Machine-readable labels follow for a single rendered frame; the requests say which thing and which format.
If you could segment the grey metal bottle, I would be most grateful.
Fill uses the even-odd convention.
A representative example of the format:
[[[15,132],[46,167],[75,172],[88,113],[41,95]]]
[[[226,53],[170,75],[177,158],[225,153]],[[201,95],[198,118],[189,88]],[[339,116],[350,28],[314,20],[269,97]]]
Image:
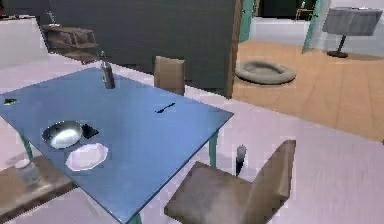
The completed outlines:
[[[107,89],[115,88],[115,81],[113,77],[112,67],[110,63],[106,60],[106,54],[104,51],[100,53],[101,59],[101,70],[103,71],[103,82]]]

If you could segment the white plate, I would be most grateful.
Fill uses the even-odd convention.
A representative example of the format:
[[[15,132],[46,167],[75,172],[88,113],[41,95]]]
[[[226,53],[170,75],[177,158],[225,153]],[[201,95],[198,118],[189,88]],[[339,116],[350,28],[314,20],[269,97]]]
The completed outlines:
[[[108,152],[101,143],[83,145],[69,154],[65,165],[72,171],[90,170],[102,163]]]

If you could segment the blue dining table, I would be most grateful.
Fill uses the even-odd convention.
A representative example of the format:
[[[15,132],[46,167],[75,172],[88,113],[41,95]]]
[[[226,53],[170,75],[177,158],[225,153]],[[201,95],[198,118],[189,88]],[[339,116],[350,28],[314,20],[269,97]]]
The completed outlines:
[[[123,76],[115,83],[107,89],[97,68],[67,74],[0,94],[0,116],[120,224],[131,224],[232,115]],[[18,102],[4,105],[7,98]],[[68,150],[55,150],[41,137],[60,121],[96,129],[89,141],[109,149],[106,160],[91,170],[70,170]]]

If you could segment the grey round pet bed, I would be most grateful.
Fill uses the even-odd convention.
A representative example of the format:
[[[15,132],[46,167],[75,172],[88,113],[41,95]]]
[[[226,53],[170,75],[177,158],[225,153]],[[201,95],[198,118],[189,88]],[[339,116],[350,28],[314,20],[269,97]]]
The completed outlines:
[[[237,77],[262,85],[280,85],[293,81],[297,73],[280,64],[266,61],[238,62],[235,68]]]

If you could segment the teal door frame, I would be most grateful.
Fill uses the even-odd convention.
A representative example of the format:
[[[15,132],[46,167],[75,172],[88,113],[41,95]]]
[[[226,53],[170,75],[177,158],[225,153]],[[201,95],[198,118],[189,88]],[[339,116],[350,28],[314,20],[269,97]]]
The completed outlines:
[[[316,25],[319,22],[322,0],[313,8],[297,8],[293,19],[255,16],[256,2],[245,0],[241,10],[239,41],[257,40],[302,47],[302,52],[315,46]]]

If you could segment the silver small figurine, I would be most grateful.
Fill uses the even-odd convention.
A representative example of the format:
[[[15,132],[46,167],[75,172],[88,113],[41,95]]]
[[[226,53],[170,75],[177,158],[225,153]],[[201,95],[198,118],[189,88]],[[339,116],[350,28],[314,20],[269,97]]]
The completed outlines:
[[[52,11],[49,10],[49,11],[46,11],[45,13],[48,15],[48,17],[50,19],[50,22],[48,24],[49,26],[51,26],[51,27],[59,27],[60,26],[60,24],[56,22],[55,16],[54,16]]]

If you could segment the black square object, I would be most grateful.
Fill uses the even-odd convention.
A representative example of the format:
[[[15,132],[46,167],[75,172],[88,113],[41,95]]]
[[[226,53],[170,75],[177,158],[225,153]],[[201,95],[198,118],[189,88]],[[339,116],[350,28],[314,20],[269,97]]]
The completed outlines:
[[[82,131],[83,131],[82,135],[86,139],[90,139],[93,136],[98,134],[98,131],[96,129],[94,129],[93,127],[89,126],[88,124],[84,124],[82,126]]]

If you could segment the silver metal bowl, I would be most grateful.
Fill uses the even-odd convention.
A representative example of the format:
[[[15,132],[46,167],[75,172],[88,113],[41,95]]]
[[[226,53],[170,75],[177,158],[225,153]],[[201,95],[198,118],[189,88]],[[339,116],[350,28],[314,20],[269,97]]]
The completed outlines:
[[[60,121],[46,128],[41,137],[53,149],[65,149],[75,145],[82,137],[83,129],[77,121]]]

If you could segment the clear glass jar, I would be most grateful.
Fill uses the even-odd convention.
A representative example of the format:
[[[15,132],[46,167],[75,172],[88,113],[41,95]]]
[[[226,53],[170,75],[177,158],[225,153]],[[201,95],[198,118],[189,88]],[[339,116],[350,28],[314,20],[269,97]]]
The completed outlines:
[[[15,164],[16,173],[25,185],[32,185],[40,180],[36,165],[29,159],[22,159]]]

